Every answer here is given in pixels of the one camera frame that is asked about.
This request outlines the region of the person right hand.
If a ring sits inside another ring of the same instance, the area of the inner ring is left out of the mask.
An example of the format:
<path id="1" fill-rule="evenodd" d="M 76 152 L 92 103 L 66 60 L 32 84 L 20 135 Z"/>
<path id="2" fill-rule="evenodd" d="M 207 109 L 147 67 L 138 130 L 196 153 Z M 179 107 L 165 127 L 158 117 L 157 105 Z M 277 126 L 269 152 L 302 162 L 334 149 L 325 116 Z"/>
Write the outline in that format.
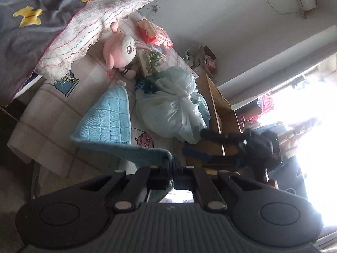
<path id="1" fill-rule="evenodd" d="M 272 188 L 278 189 L 278 182 L 274 179 L 269 179 L 266 183 L 267 185 L 271 186 Z"/>

